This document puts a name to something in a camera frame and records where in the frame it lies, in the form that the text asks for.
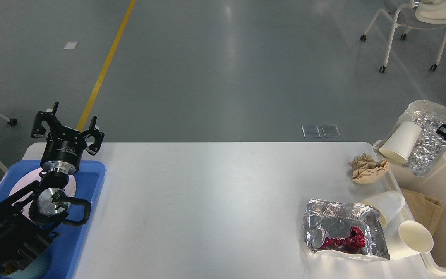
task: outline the gray floor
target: gray floor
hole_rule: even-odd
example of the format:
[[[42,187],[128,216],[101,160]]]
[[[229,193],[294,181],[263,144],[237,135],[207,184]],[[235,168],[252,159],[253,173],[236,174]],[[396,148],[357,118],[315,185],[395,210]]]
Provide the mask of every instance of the gray floor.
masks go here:
[[[75,127],[129,1],[0,0],[0,159],[35,142],[35,113],[60,101]],[[374,141],[407,105],[446,106],[443,30],[359,36],[381,0],[138,0],[92,109],[105,141]],[[76,50],[63,50],[78,41]],[[340,138],[304,138],[337,124]]]

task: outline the silver foil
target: silver foil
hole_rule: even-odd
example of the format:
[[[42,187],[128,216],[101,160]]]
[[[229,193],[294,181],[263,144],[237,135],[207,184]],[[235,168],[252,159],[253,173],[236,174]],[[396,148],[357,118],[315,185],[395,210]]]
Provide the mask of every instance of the silver foil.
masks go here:
[[[304,241],[312,253],[325,253],[342,258],[363,261],[390,259],[383,230],[379,224],[379,212],[361,203],[336,203],[334,201],[310,200],[303,219]],[[366,239],[366,246],[358,254],[347,254],[341,248],[319,249],[318,230],[323,228],[329,237],[346,237],[352,226],[359,227]]]
[[[422,131],[407,163],[401,166],[410,170],[415,176],[425,176],[438,163],[446,150],[445,139],[436,133],[441,124],[446,124],[446,107],[430,101],[420,100],[410,103],[398,118],[391,133],[383,141],[375,143],[373,146],[377,154],[381,155],[379,148],[404,121],[416,123]]]

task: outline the white table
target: white table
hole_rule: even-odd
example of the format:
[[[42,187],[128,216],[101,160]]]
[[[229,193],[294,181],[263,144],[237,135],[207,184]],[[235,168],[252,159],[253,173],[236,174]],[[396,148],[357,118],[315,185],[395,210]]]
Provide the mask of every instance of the white table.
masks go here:
[[[429,278],[419,255],[363,262],[303,243],[310,198],[398,189],[391,172],[350,180],[347,162],[363,152],[375,155],[368,143],[104,143],[83,157],[106,178],[75,278]]]

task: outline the chair wheel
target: chair wheel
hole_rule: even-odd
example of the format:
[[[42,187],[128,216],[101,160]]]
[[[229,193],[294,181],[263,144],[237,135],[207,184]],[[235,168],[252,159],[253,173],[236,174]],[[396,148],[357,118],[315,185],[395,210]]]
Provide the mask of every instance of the chair wheel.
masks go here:
[[[10,118],[8,124],[15,126],[18,124],[18,120],[16,120],[16,118]]]

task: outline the paper cup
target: paper cup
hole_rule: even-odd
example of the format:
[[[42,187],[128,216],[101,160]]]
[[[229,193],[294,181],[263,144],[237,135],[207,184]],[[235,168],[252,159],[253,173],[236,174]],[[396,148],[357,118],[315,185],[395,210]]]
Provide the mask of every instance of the paper cup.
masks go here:
[[[379,148],[379,153],[397,163],[405,164],[421,134],[421,128],[412,122],[402,122]]]
[[[390,235],[385,235],[390,258],[396,260],[416,254],[425,254],[433,249],[431,233],[421,224],[404,221]]]
[[[361,203],[370,205],[379,211],[379,223],[384,228],[405,205],[405,198],[397,191],[388,191],[365,198]]]

